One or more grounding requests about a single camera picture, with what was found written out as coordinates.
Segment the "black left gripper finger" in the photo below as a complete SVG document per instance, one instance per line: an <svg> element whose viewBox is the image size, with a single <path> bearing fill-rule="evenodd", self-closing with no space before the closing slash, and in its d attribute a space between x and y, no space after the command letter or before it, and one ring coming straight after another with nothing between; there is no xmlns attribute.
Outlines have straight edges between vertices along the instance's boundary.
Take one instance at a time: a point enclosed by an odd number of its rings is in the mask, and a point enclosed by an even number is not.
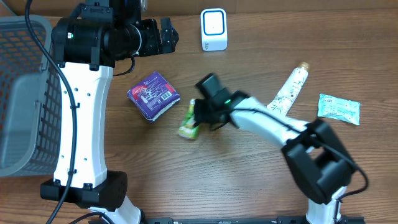
<svg viewBox="0 0 398 224"><path fill-rule="evenodd" d="M162 53L169 54L175 52L177 40L168 40L162 42Z"/></svg>
<svg viewBox="0 0 398 224"><path fill-rule="evenodd" d="M179 34L174 28L169 17L163 17L160 20L161 24L161 38L163 42L178 42Z"/></svg>

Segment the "green tea drink carton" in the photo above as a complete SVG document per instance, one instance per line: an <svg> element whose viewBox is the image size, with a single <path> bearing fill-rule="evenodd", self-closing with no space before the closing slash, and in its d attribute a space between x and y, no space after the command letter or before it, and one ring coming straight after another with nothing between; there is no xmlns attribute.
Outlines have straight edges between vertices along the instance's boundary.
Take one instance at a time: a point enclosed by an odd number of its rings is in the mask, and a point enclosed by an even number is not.
<svg viewBox="0 0 398 224"><path fill-rule="evenodd" d="M194 126L194 107L195 99L191 99L185 118L178 129L179 136L189 140L196 140L199 132L199 126Z"/></svg>

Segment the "purple Carefree pad pack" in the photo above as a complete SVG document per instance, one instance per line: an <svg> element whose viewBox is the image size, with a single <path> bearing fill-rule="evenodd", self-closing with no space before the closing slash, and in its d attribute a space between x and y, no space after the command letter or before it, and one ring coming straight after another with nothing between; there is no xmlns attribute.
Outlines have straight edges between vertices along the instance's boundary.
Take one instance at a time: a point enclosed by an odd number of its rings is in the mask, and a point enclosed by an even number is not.
<svg viewBox="0 0 398 224"><path fill-rule="evenodd" d="M180 94L159 72L134 85L127 97L151 123L180 101Z"/></svg>

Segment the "white tube gold cap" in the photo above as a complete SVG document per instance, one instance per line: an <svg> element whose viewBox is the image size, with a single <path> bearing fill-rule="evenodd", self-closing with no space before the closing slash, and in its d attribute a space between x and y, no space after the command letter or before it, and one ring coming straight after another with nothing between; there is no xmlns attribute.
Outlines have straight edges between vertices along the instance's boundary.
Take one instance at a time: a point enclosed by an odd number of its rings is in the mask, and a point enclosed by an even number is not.
<svg viewBox="0 0 398 224"><path fill-rule="evenodd" d="M308 63L300 62L278 91L275 98L267 105L267 108L277 114L286 116L308 77L309 68Z"/></svg>

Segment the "teal tissue packet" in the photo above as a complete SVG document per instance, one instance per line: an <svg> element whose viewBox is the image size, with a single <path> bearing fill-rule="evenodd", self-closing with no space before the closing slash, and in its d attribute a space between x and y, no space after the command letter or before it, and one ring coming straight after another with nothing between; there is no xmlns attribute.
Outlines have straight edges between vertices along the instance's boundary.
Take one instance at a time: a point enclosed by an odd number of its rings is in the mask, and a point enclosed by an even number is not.
<svg viewBox="0 0 398 224"><path fill-rule="evenodd" d="M361 103L320 93L318 117L337 119L354 125L360 125Z"/></svg>

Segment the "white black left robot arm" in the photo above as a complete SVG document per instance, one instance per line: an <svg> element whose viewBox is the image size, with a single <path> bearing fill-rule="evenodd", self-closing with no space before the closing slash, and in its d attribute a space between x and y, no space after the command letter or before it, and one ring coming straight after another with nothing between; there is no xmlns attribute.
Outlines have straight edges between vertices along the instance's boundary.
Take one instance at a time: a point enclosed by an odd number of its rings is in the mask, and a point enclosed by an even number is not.
<svg viewBox="0 0 398 224"><path fill-rule="evenodd" d="M57 22L50 62L62 79L60 150L43 199L74 203L104 223L145 222L127 197L126 173L106 167L106 100L117 61L172 53L177 42L168 17L142 19L140 1L86 1Z"/></svg>

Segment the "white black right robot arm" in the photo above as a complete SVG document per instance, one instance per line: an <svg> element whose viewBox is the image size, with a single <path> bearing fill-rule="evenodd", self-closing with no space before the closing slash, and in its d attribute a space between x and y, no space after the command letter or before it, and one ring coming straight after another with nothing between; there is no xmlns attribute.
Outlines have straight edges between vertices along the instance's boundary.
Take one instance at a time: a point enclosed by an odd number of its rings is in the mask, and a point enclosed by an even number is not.
<svg viewBox="0 0 398 224"><path fill-rule="evenodd" d="M230 123L280 148L295 183L308 198L304 223L347 222L340 207L358 166L328 123L276 114L253 96L231 93L214 73L195 86L202 95L195 101L195 125L220 128Z"/></svg>

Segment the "white barcode scanner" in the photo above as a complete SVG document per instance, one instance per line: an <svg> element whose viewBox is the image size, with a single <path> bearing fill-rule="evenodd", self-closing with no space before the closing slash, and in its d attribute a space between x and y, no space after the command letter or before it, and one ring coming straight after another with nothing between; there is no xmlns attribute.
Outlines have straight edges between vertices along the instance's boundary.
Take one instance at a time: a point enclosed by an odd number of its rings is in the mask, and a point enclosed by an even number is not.
<svg viewBox="0 0 398 224"><path fill-rule="evenodd" d="M200 14L201 46L205 52L226 50L228 26L226 11L222 8L204 9Z"/></svg>

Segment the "grey plastic mesh basket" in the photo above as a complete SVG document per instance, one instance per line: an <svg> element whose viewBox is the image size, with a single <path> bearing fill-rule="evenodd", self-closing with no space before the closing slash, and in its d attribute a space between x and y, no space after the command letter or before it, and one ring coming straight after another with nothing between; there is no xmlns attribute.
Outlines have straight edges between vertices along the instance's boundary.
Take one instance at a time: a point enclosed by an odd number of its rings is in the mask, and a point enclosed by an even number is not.
<svg viewBox="0 0 398 224"><path fill-rule="evenodd" d="M53 174L60 150L59 76L22 16L1 18L1 176Z"/></svg>

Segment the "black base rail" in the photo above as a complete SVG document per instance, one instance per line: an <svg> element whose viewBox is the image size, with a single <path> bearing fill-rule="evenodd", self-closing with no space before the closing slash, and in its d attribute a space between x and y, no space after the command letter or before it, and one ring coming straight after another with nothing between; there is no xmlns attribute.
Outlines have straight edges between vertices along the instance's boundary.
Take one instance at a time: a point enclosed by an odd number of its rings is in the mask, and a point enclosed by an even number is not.
<svg viewBox="0 0 398 224"><path fill-rule="evenodd" d="M243 218L243 219L179 219L147 218L148 224L309 224L305 217L281 216L277 218Z"/></svg>

